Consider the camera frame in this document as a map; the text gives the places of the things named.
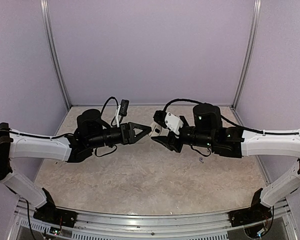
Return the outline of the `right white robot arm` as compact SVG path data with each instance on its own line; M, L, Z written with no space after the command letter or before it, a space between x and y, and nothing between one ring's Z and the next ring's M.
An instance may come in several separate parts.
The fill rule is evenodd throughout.
M190 126L184 116L175 116L165 108L157 110L153 120L169 132L166 136L153 136L152 140L177 153L188 145L192 150L207 148L210 153L229 158L265 155L297 159L276 181L254 193L245 212L250 222L258 221L278 200L300 187L300 129L269 132L235 123L223 127L225 117L218 106L210 103L198 103L192 112L194 125Z

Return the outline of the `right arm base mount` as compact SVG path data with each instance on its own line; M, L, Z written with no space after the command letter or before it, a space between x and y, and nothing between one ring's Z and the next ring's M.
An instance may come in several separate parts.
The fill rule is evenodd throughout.
M260 188L254 193L250 207L233 210L228 213L232 227L248 225L272 218L271 208L261 204L262 190L263 188Z

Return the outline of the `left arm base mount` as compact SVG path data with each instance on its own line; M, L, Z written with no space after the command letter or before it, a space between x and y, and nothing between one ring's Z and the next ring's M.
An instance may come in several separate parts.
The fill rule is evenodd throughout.
M46 223L59 225L60 227L74 228L78 213L71 210L57 208L52 196L45 189L42 188L46 203L41 207L36 207L33 218Z

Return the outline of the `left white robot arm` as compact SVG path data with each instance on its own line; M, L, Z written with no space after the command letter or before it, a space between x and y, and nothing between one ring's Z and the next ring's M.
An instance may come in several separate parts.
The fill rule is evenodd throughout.
M98 148L132 145L152 130L149 126L133 122L112 127L102 119L97 109L84 111L76 122L74 133L59 136L31 135L12 130L8 123L0 123L0 183L26 199L51 223L60 218L60 211L50 193L13 169L11 159L39 158L81 163Z

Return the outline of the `white earbud charging case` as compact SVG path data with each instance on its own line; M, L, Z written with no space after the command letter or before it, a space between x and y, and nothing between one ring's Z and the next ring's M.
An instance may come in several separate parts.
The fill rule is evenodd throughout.
M156 122L152 122L151 125L151 132L148 134L149 137L157 137L161 135L162 132L162 126L160 126L158 123Z

